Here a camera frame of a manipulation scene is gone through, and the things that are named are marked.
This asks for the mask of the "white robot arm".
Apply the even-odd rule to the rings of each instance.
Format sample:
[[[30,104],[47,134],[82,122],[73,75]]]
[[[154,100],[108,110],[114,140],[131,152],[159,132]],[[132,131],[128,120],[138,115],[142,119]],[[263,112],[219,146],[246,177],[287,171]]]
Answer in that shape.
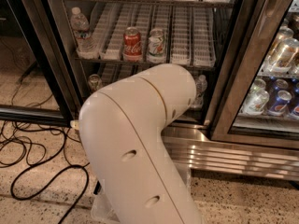
[[[94,92],[80,109],[80,140],[121,224],[202,224],[162,140],[195,94],[185,68],[160,64]]]

